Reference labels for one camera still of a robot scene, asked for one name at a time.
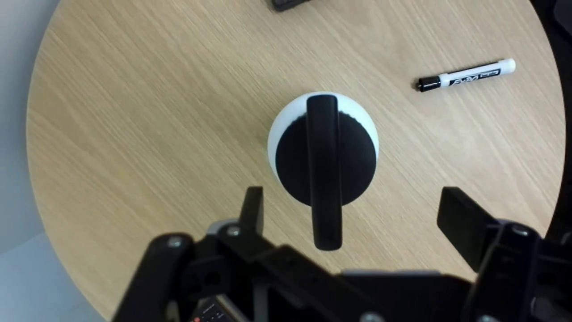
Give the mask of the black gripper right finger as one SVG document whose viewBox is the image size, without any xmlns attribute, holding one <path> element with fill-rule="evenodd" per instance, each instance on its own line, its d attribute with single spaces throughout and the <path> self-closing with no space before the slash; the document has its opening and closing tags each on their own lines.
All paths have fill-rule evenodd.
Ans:
<svg viewBox="0 0 572 322">
<path fill-rule="evenodd" d="M 464 263 L 477 272 L 498 222 L 460 188 L 441 190 L 435 224 Z"/>
</svg>

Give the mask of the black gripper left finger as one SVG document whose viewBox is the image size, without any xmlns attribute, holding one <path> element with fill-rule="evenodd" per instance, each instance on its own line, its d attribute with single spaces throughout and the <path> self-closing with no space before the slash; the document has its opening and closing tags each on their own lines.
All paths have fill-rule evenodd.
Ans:
<svg viewBox="0 0 572 322">
<path fill-rule="evenodd" d="M 262 233 L 264 201 L 262 188 L 250 186 L 239 211 L 239 229 L 244 240 L 255 240 Z"/>
</svg>

